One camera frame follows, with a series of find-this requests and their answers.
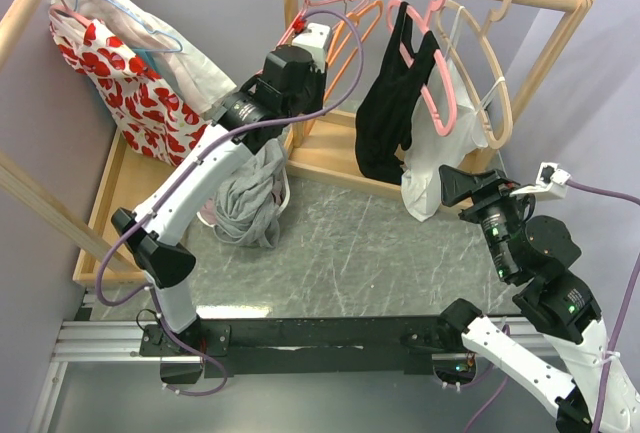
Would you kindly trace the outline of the thin pink wire hanger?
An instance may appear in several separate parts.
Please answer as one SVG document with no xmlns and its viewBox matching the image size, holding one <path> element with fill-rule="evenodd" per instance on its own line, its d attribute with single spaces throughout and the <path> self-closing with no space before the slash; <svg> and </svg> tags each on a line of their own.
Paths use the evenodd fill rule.
<svg viewBox="0 0 640 433">
<path fill-rule="evenodd" d="M 355 27 L 359 27 L 362 20 L 372 11 L 375 12 L 371 24 L 360 35 L 361 42 L 365 43 L 383 15 L 384 2 L 382 0 L 284 0 L 286 29 L 276 46 L 288 44 L 296 34 L 303 30 L 306 23 L 301 20 L 301 17 L 309 10 L 338 3 L 343 5 L 344 15 Z"/>
</svg>

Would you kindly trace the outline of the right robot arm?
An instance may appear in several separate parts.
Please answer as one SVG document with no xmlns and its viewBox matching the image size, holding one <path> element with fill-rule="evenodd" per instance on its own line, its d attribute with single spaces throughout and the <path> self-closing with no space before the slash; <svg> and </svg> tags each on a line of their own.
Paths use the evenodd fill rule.
<svg viewBox="0 0 640 433">
<path fill-rule="evenodd" d="M 497 169 L 471 174 L 442 165 L 439 177 L 443 205 L 471 202 L 460 219 L 481 227 L 500 281 L 521 289 L 513 303 L 566 368 L 559 371 L 533 354 L 464 299 L 440 314 L 440 344 L 485 357 L 536 398 L 560 432 L 638 431 L 639 393 L 617 342 L 639 272 L 632 272 L 614 328 L 607 330 L 591 289 L 570 270 L 581 250 L 566 225 L 533 213 L 537 201 L 562 199 L 570 188 L 632 203 L 638 198 L 577 183 L 550 162 L 541 164 L 532 185 Z"/>
</svg>

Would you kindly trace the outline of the mauve pink tank top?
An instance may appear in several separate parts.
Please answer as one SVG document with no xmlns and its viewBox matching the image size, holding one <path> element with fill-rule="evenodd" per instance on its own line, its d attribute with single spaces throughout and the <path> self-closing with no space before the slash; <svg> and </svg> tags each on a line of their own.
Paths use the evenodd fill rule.
<svg viewBox="0 0 640 433">
<path fill-rule="evenodd" d="M 277 206 L 281 206 L 286 199 L 286 186 L 283 180 L 277 180 L 271 191 Z M 197 219 L 204 225 L 212 228 L 216 223 L 214 201 L 208 200 L 203 208 L 196 214 Z"/>
</svg>

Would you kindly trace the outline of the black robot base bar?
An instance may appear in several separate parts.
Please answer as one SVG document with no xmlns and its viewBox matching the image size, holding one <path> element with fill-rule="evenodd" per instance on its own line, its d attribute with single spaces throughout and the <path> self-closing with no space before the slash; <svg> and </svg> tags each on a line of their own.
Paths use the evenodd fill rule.
<svg viewBox="0 0 640 433">
<path fill-rule="evenodd" d="M 462 354 L 481 310 L 457 299 L 439 315 L 204 320 L 187 346 L 213 358 L 197 368 L 165 364 L 164 379 L 259 374 L 399 371 L 430 375 L 437 354 Z"/>
</svg>

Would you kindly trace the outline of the pink plastic hanger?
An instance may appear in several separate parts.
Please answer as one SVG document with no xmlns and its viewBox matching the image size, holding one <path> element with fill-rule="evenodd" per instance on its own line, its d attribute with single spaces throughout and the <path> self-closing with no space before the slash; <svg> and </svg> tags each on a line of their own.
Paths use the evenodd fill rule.
<svg viewBox="0 0 640 433">
<path fill-rule="evenodd" d="M 421 15 L 415 7 L 410 6 L 406 1 L 390 0 L 387 4 L 387 26 L 389 29 L 392 29 L 392 10 L 395 7 L 400 8 L 403 6 L 404 12 L 412 20 L 413 25 L 416 26 L 423 34 L 423 38 L 427 40 L 434 40 L 435 36 L 429 27 L 429 23 L 433 14 L 440 12 L 444 8 L 445 3 L 446 0 L 430 0 L 426 7 L 425 14 Z M 441 111 L 438 109 L 436 101 L 427 86 L 426 80 L 421 84 L 420 94 L 427 106 L 436 133 L 441 137 L 445 137 L 453 131 L 458 114 L 453 80 L 448 68 L 447 60 L 444 58 L 444 55 L 438 46 L 429 47 L 427 62 L 432 66 L 431 72 L 436 73 L 441 80 L 446 100 L 446 107 L 444 108 L 445 117 L 442 117 Z"/>
</svg>

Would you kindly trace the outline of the white sheer tank top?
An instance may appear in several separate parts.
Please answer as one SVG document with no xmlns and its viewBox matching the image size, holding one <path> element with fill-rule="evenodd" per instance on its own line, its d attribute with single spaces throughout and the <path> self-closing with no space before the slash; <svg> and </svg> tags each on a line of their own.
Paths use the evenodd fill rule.
<svg viewBox="0 0 640 433">
<path fill-rule="evenodd" d="M 402 200 L 408 213 L 421 222 L 432 217 L 441 205 L 438 168 L 441 165 L 457 167 L 474 150 L 489 148 L 461 77 L 452 60 L 445 59 L 452 76 L 458 108 L 454 129 L 448 136 L 439 136 L 427 106 L 423 100 L 419 100 L 412 115 L 412 145 L 404 155 Z M 502 123 L 498 96 L 490 102 L 487 112 L 498 133 Z"/>
</svg>

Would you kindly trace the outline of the beige wooden hanger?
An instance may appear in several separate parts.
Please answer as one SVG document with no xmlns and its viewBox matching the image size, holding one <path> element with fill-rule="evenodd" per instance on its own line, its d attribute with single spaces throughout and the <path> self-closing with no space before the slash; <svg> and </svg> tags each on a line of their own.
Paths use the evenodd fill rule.
<svg viewBox="0 0 640 433">
<path fill-rule="evenodd" d="M 514 119 L 506 79 L 497 55 L 489 41 L 488 33 L 495 23 L 504 19 L 509 12 L 512 1 L 501 0 L 500 6 L 490 9 L 483 25 L 480 25 L 466 7 L 453 0 L 446 0 L 444 7 L 436 13 L 434 23 L 436 31 L 445 44 L 445 57 L 450 58 L 455 65 L 468 96 L 474 104 L 474 115 L 480 122 L 487 146 L 492 150 L 499 150 L 509 141 L 513 131 Z M 461 33 L 460 21 L 466 23 L 473 33 L 494 79 L 492 86 L 483 98 L 479 97 L 471 76 L 457 51 Z M 502 123 L 498 133 L 495 132 L 487 112 L 487 108 L 495 96 L 498 96 L 502 112 Z"/>
</svg>

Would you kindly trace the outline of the orange plastic hanger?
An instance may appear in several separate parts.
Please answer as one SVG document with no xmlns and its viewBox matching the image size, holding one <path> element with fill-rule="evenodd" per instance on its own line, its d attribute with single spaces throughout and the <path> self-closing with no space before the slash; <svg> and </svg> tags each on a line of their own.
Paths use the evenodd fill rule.
<svg viewBox="0 0 640 433">
<path fill-rule="evenodd" d="M 365 43 L 382 18 L 384 2 L 382 0 L 343 0 L 343 2 L 346 6 L 349 2 L 356 3 L 350 11 L 345 10 L 345 14 L 356 28 L 365 25 L 365 28 L 359 31 L 360 40 Z M 346 70 L 358 54 L 357 47 L 354 47 L 349 54 L 344 52 L 351 43 L 356 43 L 355 35 L 344 21 L 340 21 L 333 28 L 333 38 L 327 57 L 329 78 L 324 95 L 325 102 L 329 100 Z"/>
</svg>

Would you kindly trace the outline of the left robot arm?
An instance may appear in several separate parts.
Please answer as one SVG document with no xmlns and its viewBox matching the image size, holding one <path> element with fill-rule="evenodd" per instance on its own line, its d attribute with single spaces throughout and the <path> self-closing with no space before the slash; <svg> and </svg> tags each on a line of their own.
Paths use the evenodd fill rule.
<svg viewBox="0 0 640 433">
<path fill-rule="evenodd" d="M 222 182 L 282 132 L 286 119 L 321 108 L 326 57 L 321 46 L 269 52 L 261 73 L 223 99 L 215 123 L 156 192 L 134 210 L 114 213 L 113 226 L 154 287 L 168 325 L 164 342 L 176 354 L 193 352 L 200 341 L 187 282 L 196 258 L 180 243 L 186 228 Z"/>
</svg>

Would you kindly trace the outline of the grey tank top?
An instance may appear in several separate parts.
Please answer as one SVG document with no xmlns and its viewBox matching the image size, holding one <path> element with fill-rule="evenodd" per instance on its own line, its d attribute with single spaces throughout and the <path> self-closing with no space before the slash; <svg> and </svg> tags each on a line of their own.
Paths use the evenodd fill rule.
<svg viewBox="0 0 640 433">
<path fill-rule="evenodd" d="M 274 249 L 280 239 L 277 206 L 272 197 L 276 178 L 286 171 L 287 157 L 277 139 L 269 140 L 259 152 L 227 178 L 215 200 L 215 236 L 223 243 Z"/>
</svg>

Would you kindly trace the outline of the black tank top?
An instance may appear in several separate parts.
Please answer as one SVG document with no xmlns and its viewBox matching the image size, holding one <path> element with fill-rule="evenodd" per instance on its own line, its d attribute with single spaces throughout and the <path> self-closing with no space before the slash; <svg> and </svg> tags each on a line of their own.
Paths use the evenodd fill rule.
<svg viewBox="0 0 640 433">
<path fill-rule="evenodd" d="M 412 144 L 412 115 L 429 79 L 429 47 L 436 39 L 422 38 L 412 47 L 413 22 L 401 6 L 396 16 L 378 76 L 356 112 L 355 157 L 361 174 L 376 181 L 399 185 L 403 161 L 396 151 Z"/>
</svg>

